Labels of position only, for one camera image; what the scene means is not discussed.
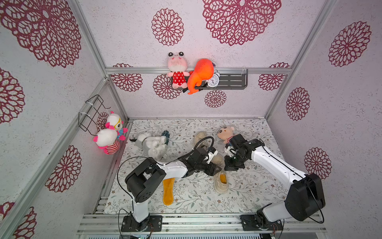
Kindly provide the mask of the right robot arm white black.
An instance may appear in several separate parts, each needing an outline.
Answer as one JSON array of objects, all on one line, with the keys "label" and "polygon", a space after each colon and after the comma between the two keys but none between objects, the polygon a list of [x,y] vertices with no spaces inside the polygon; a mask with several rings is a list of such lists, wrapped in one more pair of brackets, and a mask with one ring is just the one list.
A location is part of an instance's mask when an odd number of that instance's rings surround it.
[{"label": "right robot arm white black", "polygon": [[294,218],[300,222],[325,207],[321,178],[315,173],[307,174],[289,165],[265,146],[260,139],[246,140],[237,134],[228,143],[225,170],[238,171],[245,162],[252,160],[263,166],[288,190],[284,201],[269,204],[257,215],[264,222]]}]

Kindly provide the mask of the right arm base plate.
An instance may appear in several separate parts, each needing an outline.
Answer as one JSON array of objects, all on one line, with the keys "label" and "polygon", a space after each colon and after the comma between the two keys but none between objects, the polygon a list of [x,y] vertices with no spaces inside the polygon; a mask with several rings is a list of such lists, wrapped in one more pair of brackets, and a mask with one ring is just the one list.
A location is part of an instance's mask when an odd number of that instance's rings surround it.
[{"label": "right arm base plate", "polygon": [[282,221],[269,222],[265,217],[257,214],[241,215],[240,220],[244,231],[281,231],[284,229]]}]

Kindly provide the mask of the beige lace sneaker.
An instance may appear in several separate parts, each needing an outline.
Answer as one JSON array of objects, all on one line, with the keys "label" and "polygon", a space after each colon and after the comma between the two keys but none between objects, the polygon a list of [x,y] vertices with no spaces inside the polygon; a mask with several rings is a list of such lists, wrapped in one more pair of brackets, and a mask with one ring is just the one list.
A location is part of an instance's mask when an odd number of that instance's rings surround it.
[{"label": "beige lace sneaker", "polygon": [[203,140],[198,146],[197,143],[202,140],[203,138],[207,137],[207,133],[205,131],[199,131],[196,133],[195,138],[194,138],[194,149],[202,147],[205,150],[208,149],[209,143],[208,139]]},{"label": "beige lace sneaker", "polygon": [[228,192],[229,185],[227,174],[224,170],[224,157],[220,154],[217,154],[216,156],[214,156],[211,162],[221,168],[221,171],[214,175],[214,189],[219,194],[225,194]]}]

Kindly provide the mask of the yellow insole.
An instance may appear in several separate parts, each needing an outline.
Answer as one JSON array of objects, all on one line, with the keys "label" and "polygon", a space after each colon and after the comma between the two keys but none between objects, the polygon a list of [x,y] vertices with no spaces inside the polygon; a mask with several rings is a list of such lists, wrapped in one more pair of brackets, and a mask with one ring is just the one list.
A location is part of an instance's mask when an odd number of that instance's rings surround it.
[{"label": "yellow insole", "polygon": [[175,178],[163,180],[163,203],[166,206],[169,206],[174,202],[174,183]]},{"label": "yellow insole", "polygon": [[220,174],[219,178],[222,184],[227,184],[226,174]]}]

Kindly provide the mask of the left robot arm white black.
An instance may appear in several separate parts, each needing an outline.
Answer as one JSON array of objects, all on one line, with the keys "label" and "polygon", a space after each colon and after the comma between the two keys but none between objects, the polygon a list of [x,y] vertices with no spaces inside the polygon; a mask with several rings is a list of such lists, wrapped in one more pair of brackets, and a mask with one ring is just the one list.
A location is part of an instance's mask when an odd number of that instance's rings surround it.
[{"label": "left robot arm white black", "polygon": [[218,154],[214,147],[194,150],[170,163],[160,163],[152,157],[146,158],[125,178],[127,190],[132,196],[132,217],[137,223],[149,218],[148,200],[163,180],[185,178],[195,172],[214,176],[222,170],[221,166],[212,163]]}]

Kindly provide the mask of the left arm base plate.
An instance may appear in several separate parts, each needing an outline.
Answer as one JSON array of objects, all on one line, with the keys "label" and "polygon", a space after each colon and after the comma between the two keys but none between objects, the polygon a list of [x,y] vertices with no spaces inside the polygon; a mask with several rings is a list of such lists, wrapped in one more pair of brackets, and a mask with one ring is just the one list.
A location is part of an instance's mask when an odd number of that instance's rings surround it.
[{"label": "left arm base plate", "polygon": [[125,216],[120,230],[121,232],[160,232],[162,221],[162,216],[148,216],[138,223],[133,216]]}]

